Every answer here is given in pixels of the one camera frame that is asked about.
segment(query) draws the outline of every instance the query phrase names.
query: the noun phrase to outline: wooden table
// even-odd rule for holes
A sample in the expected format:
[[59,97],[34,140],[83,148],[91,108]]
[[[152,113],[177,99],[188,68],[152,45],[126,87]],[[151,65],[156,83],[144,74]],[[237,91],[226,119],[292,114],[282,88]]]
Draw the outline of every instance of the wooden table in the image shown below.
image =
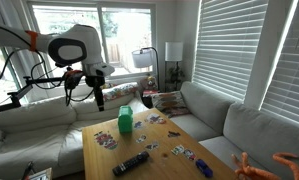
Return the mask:
[[[166,120],[165,124],[145,122],[147,116],[156,113]],[[211,179],[235,179],[234,172],[222,161],[201,146],[196,140],[181,130],[157,109],[133,115],[133,122],[142,122],[142,128],[134,128],[132,133],[120,134],[117,119],[83,128],[83,154],[85,175],[88,180],[107,179],[207,179],[196,167],[195,161],[189,160],[183,153],[174,155],[171,150],[178,145],[192,150],[196,160],[202,159],[213,170]],[[110,150],[95,140],[95,134],[102,131],[110,134],[118,142],[116,148]],[[178,137],[168,137],[168,131],[179,132]],[[142,135],[146,139],[137,143]],[[159,147],[149,152],[147,162],[116,177],[112,169],[136,154],[146,150],[146,146],[158,141]]]

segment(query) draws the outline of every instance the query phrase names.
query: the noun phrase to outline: lamp shade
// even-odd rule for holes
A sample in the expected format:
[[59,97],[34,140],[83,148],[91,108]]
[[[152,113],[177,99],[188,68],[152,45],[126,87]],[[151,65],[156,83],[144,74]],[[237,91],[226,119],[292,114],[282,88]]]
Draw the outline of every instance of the lamp shade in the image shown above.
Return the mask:
[[136,68],[145,68],[153,64],[154,57],[151,49],[144,49],[133,51],[132,58]]
[[182,42],[166,42],[166,61],[182,61]]

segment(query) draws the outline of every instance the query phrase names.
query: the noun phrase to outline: floor lamp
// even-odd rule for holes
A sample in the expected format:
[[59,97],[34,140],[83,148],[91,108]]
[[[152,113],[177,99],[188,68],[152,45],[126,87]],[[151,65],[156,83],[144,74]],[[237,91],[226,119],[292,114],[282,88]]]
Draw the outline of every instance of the floor lamp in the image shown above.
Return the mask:
[[154,62],[156,63],[157,83],[159,88],[159,61],[157,50],[153,47],[141,48],[140,50],[132,52],[132,58],[136,68],[145,68],[153,65]]
[[179,66],[178,63],[182,61],[182,52],[183,52],[183,43],[182,42],[166,42],[166,56],[165,61],[176,62],[176,67],[174,74],[170,76],[175,76],[175,90],[177,90],[178,85],[178,75],[179,75]]

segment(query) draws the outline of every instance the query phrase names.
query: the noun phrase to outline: orange toy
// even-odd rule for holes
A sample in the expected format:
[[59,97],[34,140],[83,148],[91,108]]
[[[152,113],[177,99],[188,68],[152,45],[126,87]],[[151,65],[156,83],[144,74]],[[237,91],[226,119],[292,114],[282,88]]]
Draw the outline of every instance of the orange toy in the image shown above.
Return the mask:
[[[246,152],[243,152],[241,155],[242,162],[240,162],[237,159],[237,157],[233,154],[231,155],[231,157],[232,160],[239,167],[239,169],[235,171],[235,173],[237,174],[237,179],[240,179],[240,175],[242,175],[242,179],[250,178],[252,180],[258,180],[258,179],[259,180],[280,180],[281,179],[280,177],[278,177],[277,175],[271,172],[252,167],[248,162],[248,154]],[[299,180],[299,166],[296,163],[285,159],[284,157],[297,158],[297,156],[292,153],[282,152],[282,153],[275,153],[273,155],[273,159],[275,161],[278,161],[281,164],[289,166],[289,168],[293,172],[294,179]]]

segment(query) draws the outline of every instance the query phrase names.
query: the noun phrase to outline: green plastic bottle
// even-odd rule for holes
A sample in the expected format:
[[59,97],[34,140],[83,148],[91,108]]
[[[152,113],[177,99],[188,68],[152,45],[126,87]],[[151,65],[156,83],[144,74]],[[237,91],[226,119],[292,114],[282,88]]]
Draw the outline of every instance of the green plastic bottle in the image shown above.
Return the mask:
[[121,106],[118,116],[118,127],[120,133],[132,131],[132,109],[130,106]]

